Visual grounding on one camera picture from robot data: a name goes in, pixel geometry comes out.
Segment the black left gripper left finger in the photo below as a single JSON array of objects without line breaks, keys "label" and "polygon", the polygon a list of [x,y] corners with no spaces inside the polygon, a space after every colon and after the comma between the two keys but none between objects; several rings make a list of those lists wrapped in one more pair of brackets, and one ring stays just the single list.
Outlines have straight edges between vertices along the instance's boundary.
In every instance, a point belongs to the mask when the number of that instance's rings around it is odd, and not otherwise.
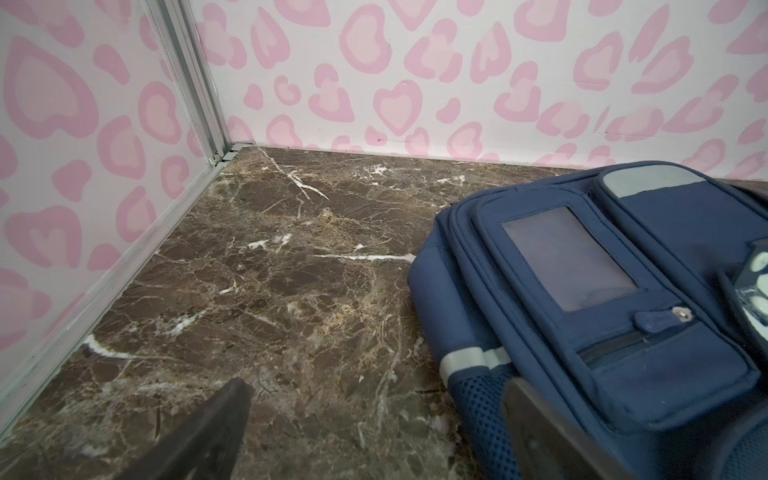
[{"label": "black left gripper left finger", "polygon": [[249,418],[253,388],[233,378],[120,479],[229,479]]}]

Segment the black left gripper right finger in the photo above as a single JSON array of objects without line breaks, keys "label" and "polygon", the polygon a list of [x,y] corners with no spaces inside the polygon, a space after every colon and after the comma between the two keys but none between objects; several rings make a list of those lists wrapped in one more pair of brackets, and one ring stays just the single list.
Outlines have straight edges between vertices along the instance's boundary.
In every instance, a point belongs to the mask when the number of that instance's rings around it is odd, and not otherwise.
[{"label": "black left gripper right finger", "polygon": [[502,410],[524,479],[634,477],[524,379],[507,382]]}]

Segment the navy blue student backpack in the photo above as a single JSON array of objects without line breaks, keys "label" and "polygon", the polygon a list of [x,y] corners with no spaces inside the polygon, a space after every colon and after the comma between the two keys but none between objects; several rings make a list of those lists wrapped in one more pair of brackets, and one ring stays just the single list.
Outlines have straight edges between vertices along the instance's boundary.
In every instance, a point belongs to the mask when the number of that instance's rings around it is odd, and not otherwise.
[{"label": "navy blue student backpack", "polygon": [[767,196],[637,162],[475,193],[408,277],[490,479],[572,476],[504,397],[538,404],[638,479],[767,475]]}]

